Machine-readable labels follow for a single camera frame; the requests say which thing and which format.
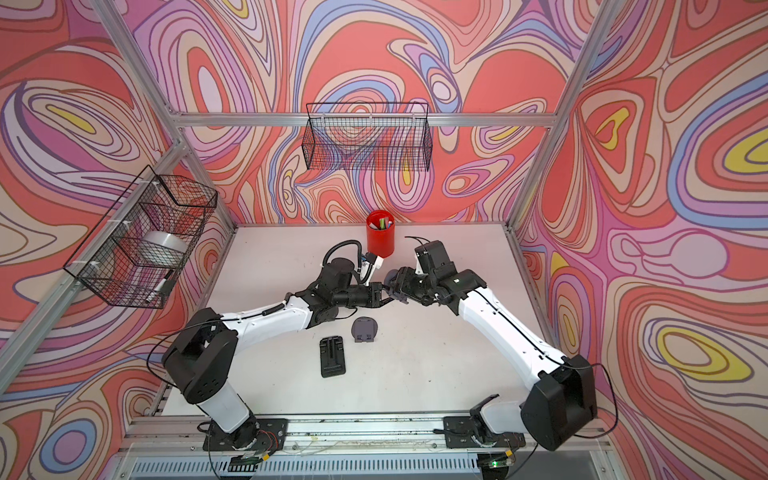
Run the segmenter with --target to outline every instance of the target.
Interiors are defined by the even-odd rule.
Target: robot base
[[[206,436],[203,450],[208,452],[236,452],[246,447],[246,450],[256,453],[275,452],[282,450],[286,441],[287,419],[255,419],[246,421],[237,432],[237,438],[246,439],[243,445],[235,445],[233,436],[225,433],[216,422],[210,424],[210,434]]]

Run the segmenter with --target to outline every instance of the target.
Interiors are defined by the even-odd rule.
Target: white table surface
[[[401,266],[415,266],[418,235],[445,244],[457,270],[474,270],[504,305],[541,335],[520,271],[496,224],[403,226],[396,230],[395,253],[374,281]],[[281,301],[317,278],[323,255],[354,238],[365,249],[365,227],[244,227],[237,231],[208,306],[218,313],[249,310]],[[335,256],[353,259],[355,247]],[[351,310],[341,309],[339,316]],[[379,324],[373,343],[355,343],[358,316]],[[320,376],[319,341],[344,338],[346,374]],[[474,327],[446,306],[392,302],[360,309],[349,318],[250,347],[235,357],[233,387],[256,414],[441,412],[468,410],[500,393],[523,400],[526,392],[511,365]],[[163,415],[199,415],[176,389]]]

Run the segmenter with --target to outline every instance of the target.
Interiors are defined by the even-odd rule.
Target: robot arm
[[[357,245],[357,269],[346,258],[329,261],[345,245]],[[334,320],[340,306],[379,308],[392,301],[382,299],[381,283],[370,282],[382,259],[361,252],[357,240],[335,245],[323,259],[317,279],[301,292],[288,293],[281,303],[238,313],[219,314],[211,308],[198,311],[163,355],[163,365],[184,399],[229,434],[232,448],[248,449],[258,430],[253,413],[227,381],[236,354],[282,333]]]
[[[522,404],[493,396],[475,407],[478,437],[528,431],[541,446],[555,450],[597,417],[594,374],[584,357],[569,359],[536,336],[476,273],[457,272],[441,242],[423,244],[415,253],[415,269],[403,267],[387,275],[388,294],[405,302],[448,306],[490,340],[530,391]]]

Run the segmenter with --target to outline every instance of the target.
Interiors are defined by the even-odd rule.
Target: mounting plate
[[[253,425],[253,427],[251,427],[251,432],[246,433],[247,435],[252,435],[251,438],[256,438],[257,440],[257,442],[249,451],[261,453],[272,450],[282,450],[286,442],[287,427],[287,419],[256,419],[256,423]],[[219,427],[219,425],[216,424],[216,422],[212,422],[209,428],[212,430],[210,431],[210,435],[206,435],[205,437],[203,450],[208,452],[237,451],[237,449],[235,449],[234,445],[232,445],[232,442],[230,441],[230,435],[224,433],[224,431]],[[274,437],[267,433],[259,433],[259,430],[271,432],[274,434]],[[276,449],[274,448],[274,439],[277,439]]]
[[[478,443],[472,439],[472,417],[443,417],[442,427],[443,430],[447,432],[455,432],[458,434],[445,434],[445,446],[449,449],[476,449],[479,446],[486,446],[478,445]],[[522,433],[505,432],[500,435],[494,435],[494,441],[495,443],[493,445],[487,446],[489,448],[509,447],[512,451],[525,447],[525,435]]]

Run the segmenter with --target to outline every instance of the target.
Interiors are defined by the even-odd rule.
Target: colorful wall panel
[[[766,114],[768,3],[630,1],[517,223],[633,479],[766,478]]]
[[[83,2],[0,6],[0,346],[165,133]]]
[[[424,171],[307,170],[302,128],[189,127],[236,223],[364,222],[378,208],[399,221],[505,221],[542,127],[458,127],[435,142]]]
[[[0,396],[0,478],[97,478],[160,381],[151,348],[194,311],[223,251],[214,215],[164,310],[110,307],[87,290]],[[150,358],[159,365],[165,348]]]
[[[171,0],[124,19],[177,111],[301,112],[420,98],[433,111],[553,111],[597,2]],[[441,132],[451,136],[451,131]]]
[[[1,348],[168,140],[87,0],[0,2],[0,45]],[[157,391],[151,345],[186,322],[224,237],[214,217],[163,311],[76,299],[0,396],[0,479],[97,478]]]

